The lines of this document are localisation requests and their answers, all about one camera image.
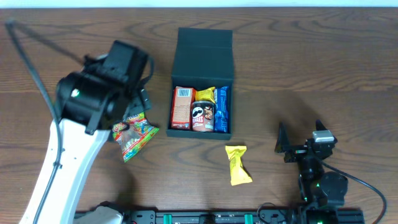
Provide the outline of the blue Oreo cookie pack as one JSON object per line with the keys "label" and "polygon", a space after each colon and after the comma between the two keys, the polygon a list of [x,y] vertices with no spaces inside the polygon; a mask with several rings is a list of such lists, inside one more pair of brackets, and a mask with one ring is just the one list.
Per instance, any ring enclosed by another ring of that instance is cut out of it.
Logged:
{"label": "blue Oreo cookie pack", "polygon": [[215,132],[228,132],[228,87],[223,86],[214,90],[215,97]]}

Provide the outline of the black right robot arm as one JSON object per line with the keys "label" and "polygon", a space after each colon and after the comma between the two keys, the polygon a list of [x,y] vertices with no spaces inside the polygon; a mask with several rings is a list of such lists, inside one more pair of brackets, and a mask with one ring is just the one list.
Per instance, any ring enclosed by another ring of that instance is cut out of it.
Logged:
{"label": "black right robot arm", "polygon": [[302,145],[289,141],[287,130],[279,123],[276,153],[285,163],[298,165],[298,186],[303,202],[286,213],[287,223],[338,223],[337,209],[345,203],[348,179],[336,171],[325,172],[322,161],[330,157],[337,138],[318,119],[312,137]]}

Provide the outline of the red wafer snack box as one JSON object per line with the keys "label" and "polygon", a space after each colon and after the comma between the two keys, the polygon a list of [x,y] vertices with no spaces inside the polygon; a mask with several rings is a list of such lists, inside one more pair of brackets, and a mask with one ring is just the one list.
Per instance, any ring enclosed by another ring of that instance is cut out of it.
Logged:
{"label": "red wafer snack box", "polygon": [[172,129],[191,129],[191,104],[194,102],[196,89],[177,86],[174,89],[174,97],[170,115]]}

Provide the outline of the green Haribo gummy bag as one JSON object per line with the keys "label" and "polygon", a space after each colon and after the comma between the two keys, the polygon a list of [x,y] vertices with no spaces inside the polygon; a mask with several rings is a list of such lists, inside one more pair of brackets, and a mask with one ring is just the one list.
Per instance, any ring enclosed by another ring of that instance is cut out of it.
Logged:
{"label": "green Haribo gummy bag", "polygon": [[121,146],[124,162],[133,158],[158,131],[159,128],[148,122],[144,112],[126,118],[112,128],[113,139]]}

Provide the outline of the yellow candy wrapper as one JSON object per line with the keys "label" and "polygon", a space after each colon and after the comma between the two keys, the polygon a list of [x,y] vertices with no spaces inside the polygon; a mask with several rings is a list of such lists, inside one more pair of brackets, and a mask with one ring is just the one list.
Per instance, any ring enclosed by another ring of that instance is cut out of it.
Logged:
{"label": "yellow candy wrapper", "polygon": [[229,169],[231,176],[231,185],[248,184],[252,182],[252,178],[245,171],[242,163],[242,156],[247,150],[246,146],[225,146],[225,150],[229,160]]}

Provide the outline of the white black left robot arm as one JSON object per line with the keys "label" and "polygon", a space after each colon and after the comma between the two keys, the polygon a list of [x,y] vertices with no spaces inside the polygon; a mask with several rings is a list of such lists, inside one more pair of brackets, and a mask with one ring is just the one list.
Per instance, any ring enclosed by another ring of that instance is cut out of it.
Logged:
{"label": "white black left robot arm", "polygon": [[44,163],[21,223],[72,223],[91,166],[114,124],[131,114],[154,65],[145,53],[107,54],[57,84]]}

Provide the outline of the black gift box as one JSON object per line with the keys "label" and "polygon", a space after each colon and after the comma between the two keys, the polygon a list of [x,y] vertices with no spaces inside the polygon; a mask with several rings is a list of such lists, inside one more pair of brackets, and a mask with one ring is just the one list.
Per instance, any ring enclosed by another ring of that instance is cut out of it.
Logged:
{"label": "black gift box", "polygon": [[170,103],[177,86],[204,90],[227,86],[227,133],[200,133],[173,129],[168,117],[166,135],[175,138],[214,139],[229,141],[233,135],[234,106],[233,31],[218,29],[178,29],[177,47],[171,73]]}

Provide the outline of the red Pringles can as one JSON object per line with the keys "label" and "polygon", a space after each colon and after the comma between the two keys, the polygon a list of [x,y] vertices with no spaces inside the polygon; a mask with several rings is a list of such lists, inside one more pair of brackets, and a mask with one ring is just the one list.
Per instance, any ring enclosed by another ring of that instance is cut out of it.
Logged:
{"label": "red Pringles can", "polygon": [[192,130],[196,132],[214,131],[214,103],[194,101],[192,103]]}

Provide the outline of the small orange candy wrapper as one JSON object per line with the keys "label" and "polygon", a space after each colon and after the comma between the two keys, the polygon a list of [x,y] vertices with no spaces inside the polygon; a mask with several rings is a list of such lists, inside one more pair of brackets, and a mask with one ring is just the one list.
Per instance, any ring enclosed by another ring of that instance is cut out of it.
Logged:
{"label": "small orange candy wrapper", "polygon": [[213,86],[213,87],[209,87],[205,90],[196,91],[195,100],[196,101],[210,101],[212,103],[215,103],[214,90],[215,90],[215,87]]}

